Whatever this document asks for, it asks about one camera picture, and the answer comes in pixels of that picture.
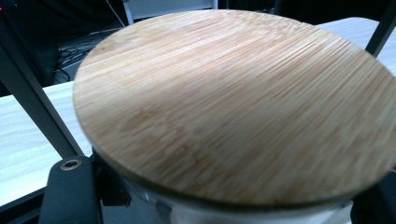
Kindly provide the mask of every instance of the metal rod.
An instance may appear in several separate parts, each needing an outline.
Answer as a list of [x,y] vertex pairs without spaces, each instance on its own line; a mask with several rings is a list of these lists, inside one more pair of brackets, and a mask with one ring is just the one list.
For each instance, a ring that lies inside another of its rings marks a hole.
[[389,36],[396,25],[396,0],[390,0],[389,6],[367,44],[366,51],[377,57],[384,48]]
[[47,94],[35,79],[34,65],[3,17],[0,17],[0,34],[0,79],[62,158],[83,155]]

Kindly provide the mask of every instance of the screw hole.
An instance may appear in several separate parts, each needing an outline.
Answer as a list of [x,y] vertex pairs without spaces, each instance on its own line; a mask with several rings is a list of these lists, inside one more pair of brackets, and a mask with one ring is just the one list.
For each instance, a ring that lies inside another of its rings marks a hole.
[[70,171],[78,168],[82,164],[81,160],[71,160],[62,163],[61,170],[63,171]]

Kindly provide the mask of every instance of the white table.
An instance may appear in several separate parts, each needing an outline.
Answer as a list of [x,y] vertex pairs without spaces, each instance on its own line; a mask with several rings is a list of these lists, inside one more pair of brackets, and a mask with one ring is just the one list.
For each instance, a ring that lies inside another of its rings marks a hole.
[[[319,27],[365,48],[377,21],[349,18]],[[396,32],[378,56],[396,76]],[[72,102],[73,82],[45,88],[45,92],[85,155],[91,144],[80,129]],[[50,167],[61,159],[13,96],[0,98],[0,206],[45,187]]]

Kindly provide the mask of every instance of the round wooden board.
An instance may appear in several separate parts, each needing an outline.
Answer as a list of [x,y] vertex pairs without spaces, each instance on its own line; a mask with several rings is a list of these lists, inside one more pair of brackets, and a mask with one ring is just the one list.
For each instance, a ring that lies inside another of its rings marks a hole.
[[318,27],[246,11],[138,22],[78,69],[78,120],[127,178],[288,207],[350,196],[396,161],[396,81]]

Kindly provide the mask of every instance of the bamboo surface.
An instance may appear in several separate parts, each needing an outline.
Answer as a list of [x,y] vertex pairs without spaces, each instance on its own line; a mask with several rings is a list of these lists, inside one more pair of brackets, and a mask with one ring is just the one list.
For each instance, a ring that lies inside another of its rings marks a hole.
[[78,69],[78,120],[123,175],[180,195],[290,206],[350,196],[396,160],[396,81],[318,27],[204,10],[141,21]]

